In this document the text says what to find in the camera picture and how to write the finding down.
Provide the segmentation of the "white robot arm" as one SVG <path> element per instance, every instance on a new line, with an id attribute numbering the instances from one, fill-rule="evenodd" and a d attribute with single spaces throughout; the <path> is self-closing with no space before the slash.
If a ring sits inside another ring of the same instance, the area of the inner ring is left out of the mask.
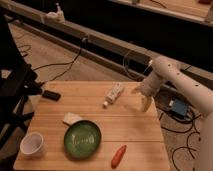
<path id="1" fill-rule="evenodd" d="M 201 142 L 195 171 L 213 171 L 213 91 L 180 71 L 180 63 L 165 56 L 151 60 L 152 72 L 134 92 L 154 97 L 167 81 L 203 115 Z"/>

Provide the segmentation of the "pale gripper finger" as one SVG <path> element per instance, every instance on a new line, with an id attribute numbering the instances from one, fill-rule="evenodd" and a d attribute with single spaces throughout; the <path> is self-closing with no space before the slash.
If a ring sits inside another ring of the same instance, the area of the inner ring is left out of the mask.
<path id="1" fill-rule="evenodd" d="M 141 96 L 141 108 L 144 108 L 144 96 Z"/>
<path id="2" fill-rule="evenodd" d="M 144 98 L 144 112 L 146 112 L 149 109 L 151 103 L 152 103 L 152 97 L 151 96 Z"/>

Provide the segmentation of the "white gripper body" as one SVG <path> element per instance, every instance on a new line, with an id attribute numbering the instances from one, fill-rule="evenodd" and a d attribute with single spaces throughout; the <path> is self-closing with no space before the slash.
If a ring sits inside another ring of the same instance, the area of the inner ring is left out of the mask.
<path id="1" fill-rule="evenodd" d="M 141 93 L 146 97 L 154 97 L 165 83 L 165 79 L 152 71 L 146 78 L 142 80 L 139 86 L 135 87 L 133 93 Z"/>

